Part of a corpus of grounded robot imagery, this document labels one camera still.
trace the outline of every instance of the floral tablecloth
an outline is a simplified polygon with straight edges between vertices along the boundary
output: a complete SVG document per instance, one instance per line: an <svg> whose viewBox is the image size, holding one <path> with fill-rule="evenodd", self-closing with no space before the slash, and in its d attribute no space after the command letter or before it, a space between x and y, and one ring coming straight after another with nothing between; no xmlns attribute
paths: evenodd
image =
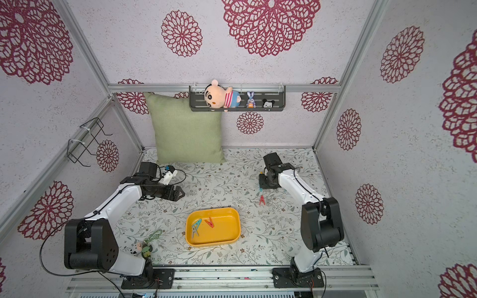
<svg viewBox="0 0 477 298"><path fill-rule="evenodd" d="M154 264L287 265L304 245L300 235L301 205L283 189L259 190L258 176L263 156L277 152L282 162L291 163L317 192L326 187L311 149L224 149L224 164L176 163L187 176L179 185L186 196L178 202L162 199L135 203L118 221L114 234L118 245L129 251L134 243L162 230L152 242ZM156 150L143 161L155 162ZM179 172L174 182L184 178ZM266 206L259 205L263 194ZM240 215L240 239L230 245L195 248L185 239L187 216L197 210L233 207ZM353 265L345 241L328 250L319 265Z"/></svg>

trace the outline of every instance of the red clothespin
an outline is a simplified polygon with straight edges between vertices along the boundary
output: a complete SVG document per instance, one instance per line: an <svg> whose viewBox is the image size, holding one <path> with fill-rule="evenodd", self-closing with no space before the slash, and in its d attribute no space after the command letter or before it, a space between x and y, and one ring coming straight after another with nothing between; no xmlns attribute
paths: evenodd
<svg viewBox="0 0 477 298"><path fill-rule="evenodd" d="M210 222L208 222L206 219L204 219L206 221L206 223L210 226L210 227L214 227L214 223L212 222L212 219L210 218L209 216L209 220Z"/></svg>

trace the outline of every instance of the red flower pattern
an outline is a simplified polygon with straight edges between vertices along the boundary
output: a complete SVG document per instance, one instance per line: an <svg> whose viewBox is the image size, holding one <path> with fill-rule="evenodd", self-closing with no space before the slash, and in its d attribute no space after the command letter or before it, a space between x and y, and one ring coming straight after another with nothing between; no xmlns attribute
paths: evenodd
<svg viewBox="0 0 477 298"><path fill-rule="evenodd" d="M414 70L421 59L424 37L419 27L407 27L388 44L381 59L381 76L388 83L395 83Z"/></svg>
<svg viewBox="0 0 477 298"><path fill-rule="evenodd" d="M179 57L195 55L202 45L199 24L187 12L171 11L162 21L161 29L167 47Z"/></svg>
<svg viewBox="0 0 477 298"><path fill-rule="evenodd" d="M70 219L72 210L73 197L68 186L61 181L53 181L17 230L25 238L44 240L58 225Z"/></svg>
<svg viewBox="0 0 477 298"><path fill-rule="evenodd" d="M383 200L378 190L369 184L364 184L356 192L354 199L359 216L368 224L377 224L383 216Z"/></svg>
<svg viewBox="0 0 477 298"><path fill-rule="evenodd" d="M276 56L301 41L320 10L319 0L222 0L224 20L238 46Z"/></svg>
<svg viewBox="0 0 477 298"><path fill-rule="evenodd" d="M5 276L5 266L1 262L1 257L0 257L0 293L1 293L1 287L3 286L3 282L7 279Z"/></svg>
<svg viewBox="0 0 477 298"><path fill-rule="evenodd" d="M441 298L477 297L477 268L473 264L455 264L440 275Z"/></svg>
<svg viewBox="0 0 477 298"><path fill-rule="evenodd" d="M118 84L142 84L138 80L124 79ZM149 114L146 98L142 92L120 92L116 93L119 102L128 110L136 114Z"/></svg>
<svg viewBox="0 0 477 298"><path fill-rule="evenodd" d="M361 134L361 118L359 114L353 110L346 110L338 121L336 127L336 138L338 144L343 150L351 150L356 146Z"/></svg>
<svg viewBox="0 0 477 298"><path fill-rule="evenodd" d="M237 119L237 128L244 134L254 134L263 127L263 117L257 112L245 112Z"/></svg>
<svg viewBox="0 0 477 298"><path fill-rule="evenodd" d="M455 57L454 69L442 87L442 128L454 137L454 147L464 148L477 163L477 30L466 50Z"/></svg>
<svg viewBox="0 0 477 298"><path fill-rule="evenodd" d="M189 98L189 92L179 92L174 94L174 98Z"/></svg>
<svg viewBox="0 0 477 298"><path fill-rule="evenodd" d="M96 160L103 171L114 171L119 163L118 147L110 140L102 141L96 151Z"/></svg>
<svg viewBox="0 0 477 298"><path fill-rule="evenodd" d="M61 81L73 62L68 31L49 0L0 1L0 63L28 83Z"/></svg>
<svg viewBox="0 0 477 298"><path fill-rule="evenodd" d="M315 80L312 84L336 84L337 79L332 77L322 77ZM305 92L301 95L301 105L305 110L311 112L320 112L328 108L328 104L333 97L331 92Z"/></svg>

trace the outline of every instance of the bunny figurine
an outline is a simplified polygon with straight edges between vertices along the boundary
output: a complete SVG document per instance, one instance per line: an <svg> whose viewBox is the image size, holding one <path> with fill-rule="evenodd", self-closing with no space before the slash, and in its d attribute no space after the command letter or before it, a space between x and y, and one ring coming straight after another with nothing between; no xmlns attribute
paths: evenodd
<svg viewBox="0 0 477 298"><path fill-rule="evenodd" d="M247 100L247 107L248 108L255 108L255 100L253 99L253 96L255 95L255 92L247 92L247 95L249 96L249 100Z"/></svg>

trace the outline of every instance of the zip tie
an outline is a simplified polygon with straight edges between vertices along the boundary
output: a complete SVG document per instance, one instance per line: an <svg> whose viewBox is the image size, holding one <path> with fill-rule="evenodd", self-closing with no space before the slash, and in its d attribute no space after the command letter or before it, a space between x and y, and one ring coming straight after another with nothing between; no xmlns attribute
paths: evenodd
<svg viewBox="0 0 477 298"><path fill-rule="evenodd" d="M83 145L85 144L85 142L80 141L80 140L71 139L70 141L72 141L72 142L73 142L73 141L80 142L80 143L82 143Z"/></svg>

